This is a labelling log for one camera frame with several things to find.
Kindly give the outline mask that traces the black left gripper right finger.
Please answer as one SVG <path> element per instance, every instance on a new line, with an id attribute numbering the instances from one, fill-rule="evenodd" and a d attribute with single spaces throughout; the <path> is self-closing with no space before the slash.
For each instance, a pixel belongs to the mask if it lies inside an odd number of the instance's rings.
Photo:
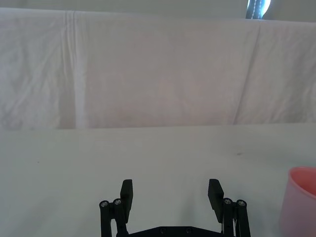
<path id="1" fill-rule="evenodd" d="M 221 224 L 221 235 L 224 237 L 250 237 L 250 227 L 247 214 L 247 203 L 238 199 L 232 201 L 224 197 L 224 191 L 219 180 L 210 179 L 208 198 Z"/>

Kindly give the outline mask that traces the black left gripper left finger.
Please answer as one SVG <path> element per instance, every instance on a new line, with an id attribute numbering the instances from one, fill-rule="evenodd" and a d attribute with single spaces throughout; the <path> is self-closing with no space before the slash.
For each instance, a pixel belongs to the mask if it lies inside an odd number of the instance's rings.
<path id="1" fill-rule="evenodd" d="M 128 223 L 132 200 L 132 180 L 126 179 L 122 183 L 120 198 L 115 199 L 113 202 L 103 200 L 99 203 L 102 237 L 112 236 L 111 221 L 113 219 L 115 220 L 117 225 L 117 236 L 127 237 L 129 235 L 126 224 Z"/>

